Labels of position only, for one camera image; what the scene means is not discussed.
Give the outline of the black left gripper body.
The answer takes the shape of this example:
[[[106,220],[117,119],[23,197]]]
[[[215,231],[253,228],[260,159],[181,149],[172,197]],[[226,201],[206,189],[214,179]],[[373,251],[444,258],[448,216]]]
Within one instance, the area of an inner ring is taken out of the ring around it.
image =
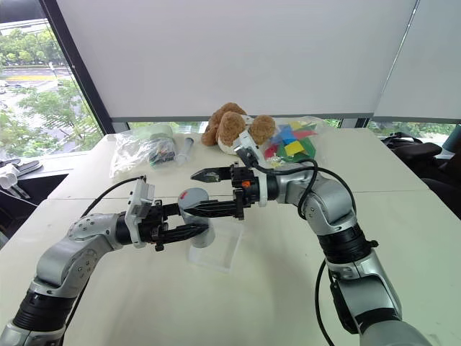
[[[139,223],[140,239],[145,243],[153,244],[156,252],[164,250],[165,241],[161,237],[168,229],[168,223],[165,222],[164,216],[162,202],[155,201]]]

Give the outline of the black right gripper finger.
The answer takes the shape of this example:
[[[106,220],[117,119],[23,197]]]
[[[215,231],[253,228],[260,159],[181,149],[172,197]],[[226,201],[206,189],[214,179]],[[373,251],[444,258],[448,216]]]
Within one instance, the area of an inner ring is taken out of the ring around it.
[[[222,218],[222,217],[238,217],[237,205],[233,200],[219,201],[219,200],[206,200],[200,201],[186,207],[184,212],[193,216],[204,218]]]
[[[231,179],[231,167],[204,168],[191,175],[190,179],[204,183],[215,183]]]

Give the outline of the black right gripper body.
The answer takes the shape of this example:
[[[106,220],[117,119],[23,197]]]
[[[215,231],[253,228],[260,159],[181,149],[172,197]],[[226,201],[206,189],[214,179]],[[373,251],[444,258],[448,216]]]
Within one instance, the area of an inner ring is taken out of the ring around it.
[[[259,179],[252,169],[240,167],[238,162],[230,166],[230,180],[233,187],[233,200],[236,204],[235,218],[244,219],[244,208],[250,208],[259,201]]]

